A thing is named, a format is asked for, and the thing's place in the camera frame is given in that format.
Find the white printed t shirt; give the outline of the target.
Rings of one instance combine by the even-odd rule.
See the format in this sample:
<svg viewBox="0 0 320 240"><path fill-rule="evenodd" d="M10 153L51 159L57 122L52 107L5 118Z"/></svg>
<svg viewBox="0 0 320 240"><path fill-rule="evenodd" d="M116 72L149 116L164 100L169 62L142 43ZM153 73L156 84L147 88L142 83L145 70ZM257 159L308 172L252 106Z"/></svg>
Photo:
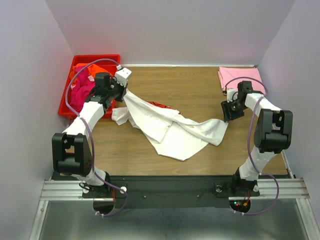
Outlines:
<svg viewBox="0 0 320 240"><path fill-rule="evenodd" d="M218 146L228 127L216 118L204 122L185 118L178 110L144 101L129 90L124 102L125 107L112 111L111 119L119 126L130 122L143 132L158 155L179 161L191 158L208 144Z"/></svg>

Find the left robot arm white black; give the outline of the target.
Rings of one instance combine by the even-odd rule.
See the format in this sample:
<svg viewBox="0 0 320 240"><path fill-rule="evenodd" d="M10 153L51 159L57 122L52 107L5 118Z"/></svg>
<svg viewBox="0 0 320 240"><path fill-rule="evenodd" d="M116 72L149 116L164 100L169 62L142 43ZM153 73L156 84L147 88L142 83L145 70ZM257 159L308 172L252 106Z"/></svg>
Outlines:
<svg viewBox="0 0 320 240"><path fill-rule="evenodd" d="M83 188L103 187L108 192L111 190L109 174L94 164L92 130L112 101L123 101L131 74L127 68L118 70L114 76L107 72L97 73L94 87L85 98L80 113L66 130L52 137L53 169L81 180Z"/></svg>

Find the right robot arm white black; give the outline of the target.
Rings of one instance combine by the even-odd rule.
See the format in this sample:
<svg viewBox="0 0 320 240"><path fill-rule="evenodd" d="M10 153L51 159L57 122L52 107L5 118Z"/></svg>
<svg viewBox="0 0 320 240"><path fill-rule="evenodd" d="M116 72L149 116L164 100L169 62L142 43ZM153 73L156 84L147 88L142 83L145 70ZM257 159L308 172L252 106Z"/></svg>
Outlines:
<svg viewBox="0 0 320 240"><path fill-rule="evenodd" d="M252 110L247 151L248 158L232 175L231 181L222 185L222 194L239 197L243 194L259 195L258 178L267 163L291 145L293 113L273 105L266 91L253 89L252 77L237 77L237 88L226 87L227 99L221 102L223 120L228 123Z"/></svg>

